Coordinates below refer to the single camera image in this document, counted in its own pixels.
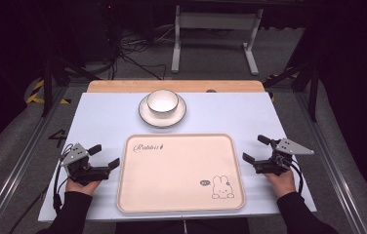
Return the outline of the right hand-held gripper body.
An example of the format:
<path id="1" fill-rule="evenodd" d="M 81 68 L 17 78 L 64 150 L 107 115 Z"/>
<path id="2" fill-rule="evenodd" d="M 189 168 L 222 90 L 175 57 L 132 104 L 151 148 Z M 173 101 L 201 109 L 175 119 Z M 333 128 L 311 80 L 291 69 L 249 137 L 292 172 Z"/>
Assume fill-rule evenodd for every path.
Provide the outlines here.
<path id="1" fill-rule="evenodd" d="M 288 138 L 272 139 L 269 145 L 272 149 L 271 156 L 266 160 L 255 160 L 253 166 L 257 174 L 280 175 L 287 172 L 296 155 L 312 155 L 313 150 L 308 149 Z"/>

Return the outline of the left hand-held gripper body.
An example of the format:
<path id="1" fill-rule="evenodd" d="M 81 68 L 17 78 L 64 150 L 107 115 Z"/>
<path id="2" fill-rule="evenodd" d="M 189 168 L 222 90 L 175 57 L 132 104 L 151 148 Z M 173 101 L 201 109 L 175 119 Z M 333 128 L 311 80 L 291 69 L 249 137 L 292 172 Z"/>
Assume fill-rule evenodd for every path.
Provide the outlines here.
<path id="1" fill-rule="evenodd" d="M 88 149 L 80 143 L 71 146 L 67 153 L 63 154 L 61 165 L 69 178 L 82 185 L 92 181 L 102 181 L 109 178 L 110 168 L 93 167 L 89 163 L 90 155 Z"/>

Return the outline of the white plate with dark rim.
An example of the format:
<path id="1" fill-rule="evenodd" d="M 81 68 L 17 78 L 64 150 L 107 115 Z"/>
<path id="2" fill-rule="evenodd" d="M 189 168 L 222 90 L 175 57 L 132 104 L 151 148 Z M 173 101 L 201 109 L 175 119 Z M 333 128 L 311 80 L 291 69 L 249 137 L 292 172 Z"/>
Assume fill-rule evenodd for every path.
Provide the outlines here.
<path id="1" fill-rule="evenodd" d="M 178 95 L 179 105 L 177 109 L 170 115 L 164 118 L 156 117 L 152 114 L 147 105 L 146 105 L 146 97 L 140 103 L 139 106 L 139 114 L 141 118 L 149 125 L 158 127 L 158 128 L 167 128 L 173 126 L 180 122 L 186 113 L 186 104 L 184 100 Z"/>

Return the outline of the beige tray with rabbit print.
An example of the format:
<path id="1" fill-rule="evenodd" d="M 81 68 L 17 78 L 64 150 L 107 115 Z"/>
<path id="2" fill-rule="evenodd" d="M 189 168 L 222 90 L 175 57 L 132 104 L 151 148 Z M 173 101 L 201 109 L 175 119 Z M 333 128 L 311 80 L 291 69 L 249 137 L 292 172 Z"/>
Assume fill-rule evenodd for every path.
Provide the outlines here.
<path id="1" fill-rule="evenodd" d="M 124 213 L 238 210 L 245 196 L 230 136 L 134 135 L 117 204 Z"/>

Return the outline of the white bowl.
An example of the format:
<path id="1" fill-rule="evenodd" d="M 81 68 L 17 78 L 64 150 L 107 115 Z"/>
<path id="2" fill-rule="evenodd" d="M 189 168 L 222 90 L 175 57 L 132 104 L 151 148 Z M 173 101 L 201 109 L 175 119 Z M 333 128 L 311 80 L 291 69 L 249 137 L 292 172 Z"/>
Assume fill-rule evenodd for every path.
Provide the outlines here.
<path id="1" fill-rule="evenodd" d="M 150 93 L 146 98 L 149 111 L 156 117 L 170 116 L 179 105 L 178 95 L 169 90 L 157 90 Z"/>

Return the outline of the person's left hand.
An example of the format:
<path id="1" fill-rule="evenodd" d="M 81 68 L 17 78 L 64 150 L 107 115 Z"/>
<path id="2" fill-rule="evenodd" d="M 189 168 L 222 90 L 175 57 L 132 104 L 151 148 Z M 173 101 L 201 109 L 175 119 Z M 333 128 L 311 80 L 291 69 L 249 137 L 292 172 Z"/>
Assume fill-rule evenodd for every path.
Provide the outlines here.
<path id="1" fill-rule="evenodd" d="M 66 182 L 65 190 L 67 192 L 79 192 L 89 196 L 92 196 L 94 191 L 101 183 L 99 181 L 92 181 L 87 185 L 82 185 L 69 178 Z"/>

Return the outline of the person's right hand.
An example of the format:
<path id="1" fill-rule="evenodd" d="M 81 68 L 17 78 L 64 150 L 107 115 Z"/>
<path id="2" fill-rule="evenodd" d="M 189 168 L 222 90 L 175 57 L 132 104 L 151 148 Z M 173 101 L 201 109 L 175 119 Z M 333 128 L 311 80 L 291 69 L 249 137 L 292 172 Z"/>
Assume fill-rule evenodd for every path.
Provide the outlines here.
<path id="1" fill-rule="evenodd" d="M 265 174 L 269 180 L 277 198 L 281 198 L 289 193 L 296 191 L 294 174 L 292 171 L 287 171 L 280 175 Z"/>

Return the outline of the white table mat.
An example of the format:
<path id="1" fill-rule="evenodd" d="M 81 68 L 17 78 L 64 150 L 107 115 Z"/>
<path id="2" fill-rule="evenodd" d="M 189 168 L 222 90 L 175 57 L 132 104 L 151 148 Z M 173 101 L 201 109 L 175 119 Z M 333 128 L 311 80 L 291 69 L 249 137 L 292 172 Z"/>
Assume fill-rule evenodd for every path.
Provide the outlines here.
<path id="1" fill-rule="evenodd" d="M 271 155 L 258 135 L 280 139 L 285 136 L 266 93 L 185 93 L 186 113 L 176 125 L 159 129 L 145 123 L 138 106 L 144 95 L 86 93 L 80 98 L 67 140 L 85 147 L 96 144 L 102 151 L 93 156 L 94 166 L 119 158 L 121 166 L 96 191 L 88 212 L 90 220 L 132 221 L 172 218 L 269 215 L 278 211 L 276 197 L 263 175 L 242 159 L 248 153 L 258 160 Z M 134 135 L 225 134 L 235 149 L 245 203 L 238 210 L 198 212 L 124 213 L 117 204 L 126 141 Z"/>

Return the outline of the black tripod stand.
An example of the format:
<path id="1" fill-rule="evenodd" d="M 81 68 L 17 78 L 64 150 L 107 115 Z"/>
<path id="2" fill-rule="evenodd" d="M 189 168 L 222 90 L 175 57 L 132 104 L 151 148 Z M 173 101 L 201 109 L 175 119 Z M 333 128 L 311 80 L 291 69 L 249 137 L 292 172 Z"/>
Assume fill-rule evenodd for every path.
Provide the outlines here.
<path id="1" fill-rule="evenodd" d="M 316 121 L 316 102 L 318 93 L 319 73 L 313 62 L 306 62 L 298 66 L 288 68 L 279 75 L 270 75 L 264 82 L 264 87 L 269 88 L 289 77 L 297 75 L 291 84 L 294 92 L 302 93 L 306 86 L 309 86 L 307 111 L 313 122 Z"/>
<path id="2" fill-rule="evenodd" d="M 66 87 L 69 84 L 69 78 L 67 71 L 65 70 L 66 67 L 91 81 L 99 80 L 99 77 L 86 71 L 80 66 L 77 66 L 64 58 L 57 56 L 53 52 L 46 52 L 43 68 L 44 73 L 42 76 L 44 81 L 43 117 L 46 117 L 51 112 L 53 104 L 55 103 L 53 101 L 52 83 L 56 82 L 59 87 Z"/>

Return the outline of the yellow black floor tape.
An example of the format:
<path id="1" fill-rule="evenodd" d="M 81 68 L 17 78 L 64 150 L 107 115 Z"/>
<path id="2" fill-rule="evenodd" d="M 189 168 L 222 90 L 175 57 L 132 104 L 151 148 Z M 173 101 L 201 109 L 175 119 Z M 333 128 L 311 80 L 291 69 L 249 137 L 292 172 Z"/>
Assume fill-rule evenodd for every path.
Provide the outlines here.
<path id="1" fill-rule="evenodd" d="M 44 80 L 40 79 L 36 85 L 34 86 L 32 92 L 30 93 L 30 95 L 28 96 L 27 100 L 25 101 L 26 103 L 40 103 L 40 104 L 44 104 L 45 100 L 42 97 L 38 97 L 38 94 L 40 92 L 40 90 L 42 89 L 42 87 L 44 86 Z"/>

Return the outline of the white metal stand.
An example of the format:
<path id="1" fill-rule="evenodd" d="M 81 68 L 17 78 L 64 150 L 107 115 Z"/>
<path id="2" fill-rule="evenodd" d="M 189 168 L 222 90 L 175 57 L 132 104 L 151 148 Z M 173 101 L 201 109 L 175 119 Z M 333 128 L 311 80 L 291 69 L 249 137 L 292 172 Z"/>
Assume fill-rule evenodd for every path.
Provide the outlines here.
<path id="1" fill-rule="evenodd" d="M 181 59 L 181 30 L 185 29 L 225 29 L 249 30 L 250 37 L 242 44 L 247 64 L 253 76 L 259 74 L 252 48 L 263 17 L 263 9 L 258 9 L 254 14 L 227 14 L 227 13 L 194 13 L 183 12 L 180 6 L 175 11 L 175 42 L 172 55 L 171 71 L 180 71 Z"/>

